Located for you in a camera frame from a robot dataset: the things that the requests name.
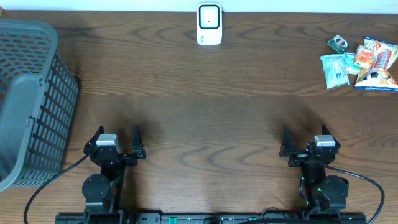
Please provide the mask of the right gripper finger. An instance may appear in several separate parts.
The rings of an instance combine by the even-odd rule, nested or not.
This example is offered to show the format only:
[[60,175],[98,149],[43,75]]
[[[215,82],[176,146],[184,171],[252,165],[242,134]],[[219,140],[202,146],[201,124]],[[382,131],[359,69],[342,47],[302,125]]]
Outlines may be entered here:
[[283,139],[279,151],[279,156],[290,156],[293,151],[292,140],[290,138],[289,130],[283,130]]
[[325,136],[330,136],[330,138],[332,138],[332,140],[335,142],[336,146],[340,145],[340,143],[332,135],[332,133],[330,132],[330,130],[327,128],[327,126],[325,124],[322,125],[322,134],[325,135]]

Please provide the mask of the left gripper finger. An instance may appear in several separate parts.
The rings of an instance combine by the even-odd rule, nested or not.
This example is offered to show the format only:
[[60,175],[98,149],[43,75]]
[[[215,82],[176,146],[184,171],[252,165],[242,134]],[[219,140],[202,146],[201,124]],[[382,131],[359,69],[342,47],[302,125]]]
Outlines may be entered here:
[[97,139],[103,133],[104,133],[104,127],[100,126],[95,132],[95,134],[91,137],[91,139],[85,144],[85,149],[91,149],[92,147],[95,147]]
[[131,143],[131,149],[134,153],[143,153],[144,152],[144,146],[141,141],[139,126],[136,126],[134,129],[134,134],[133,134],[132,143]]

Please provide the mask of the mint green wet wipes pack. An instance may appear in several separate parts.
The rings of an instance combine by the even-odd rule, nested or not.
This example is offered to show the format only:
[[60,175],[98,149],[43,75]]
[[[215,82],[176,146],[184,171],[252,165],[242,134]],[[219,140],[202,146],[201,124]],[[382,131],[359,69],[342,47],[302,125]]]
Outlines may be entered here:
[[320,60],[322,61],[327,89],[349,85],[343,54],[322,55]]

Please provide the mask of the teal Kleenex tissue pack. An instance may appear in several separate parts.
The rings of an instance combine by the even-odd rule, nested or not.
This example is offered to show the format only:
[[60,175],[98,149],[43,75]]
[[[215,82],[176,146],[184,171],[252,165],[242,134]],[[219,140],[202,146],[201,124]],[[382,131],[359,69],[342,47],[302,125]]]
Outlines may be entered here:
[[361,71],[361,67],[354,63],[355,53],[344,53],[345,68],[348,75],[357,75]]

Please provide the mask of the cream yellow snack bag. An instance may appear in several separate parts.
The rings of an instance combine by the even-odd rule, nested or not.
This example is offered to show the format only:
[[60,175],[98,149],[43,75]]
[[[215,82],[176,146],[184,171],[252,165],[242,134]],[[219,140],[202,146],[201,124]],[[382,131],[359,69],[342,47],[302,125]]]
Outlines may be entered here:
[[397,60],[397,44],[366,36],[364,46],[374,51],[374,61],[371,68],[361,68],[354,89],[397,92],[397,82],[388,71]]

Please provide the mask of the orange Kleenex tissue pack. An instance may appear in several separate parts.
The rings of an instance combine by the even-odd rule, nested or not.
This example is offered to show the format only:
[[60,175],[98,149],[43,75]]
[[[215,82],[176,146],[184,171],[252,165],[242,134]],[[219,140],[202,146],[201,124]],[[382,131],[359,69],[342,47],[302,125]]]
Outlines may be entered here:
[[356,55],[354,57],[354,64],[369,69],[372,67],[374,61],[374,51],[363,45],[360,45],[356,49]]

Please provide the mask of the green Zam-Buk box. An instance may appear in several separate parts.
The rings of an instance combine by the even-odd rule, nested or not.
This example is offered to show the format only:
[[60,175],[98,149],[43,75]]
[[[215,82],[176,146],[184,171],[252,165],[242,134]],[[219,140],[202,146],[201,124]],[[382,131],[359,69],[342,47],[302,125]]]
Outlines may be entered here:
[[337,54],[343,54],[349,49],[347,41],[340,35],[335,35],[326,44]]

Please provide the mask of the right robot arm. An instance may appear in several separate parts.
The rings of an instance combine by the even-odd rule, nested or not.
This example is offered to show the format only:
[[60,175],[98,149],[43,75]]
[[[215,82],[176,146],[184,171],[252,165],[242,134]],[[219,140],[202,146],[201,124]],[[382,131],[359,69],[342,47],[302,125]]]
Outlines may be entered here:
[[335,160],[340,147],[325,125],[321,135],[314,136],[314,141],[305,149],[294,149],[289,130],[283,131],[279,156],[288,159],[288,166],[300,168],[299,192],[308,206],[298,213],[298,217],[310,220],[323,214],[338,216],[346,208],[349,182],[337,175],[327,175],[325,171]]

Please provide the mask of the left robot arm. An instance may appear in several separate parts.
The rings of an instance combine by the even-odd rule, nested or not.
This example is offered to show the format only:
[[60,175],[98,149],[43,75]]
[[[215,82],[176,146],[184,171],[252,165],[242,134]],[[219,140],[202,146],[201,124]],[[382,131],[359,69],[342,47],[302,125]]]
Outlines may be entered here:
[[106,134],[100,126],[85,144],[83,152],[90,161],[101,167],[99,174],[89,176],[82,185],[85,197],[84,223],[134,223],[135,215],[119,207],[127,167],[137,166],[146,158],[139,127],[132,137],[131,151],[122,153],[118,136]]

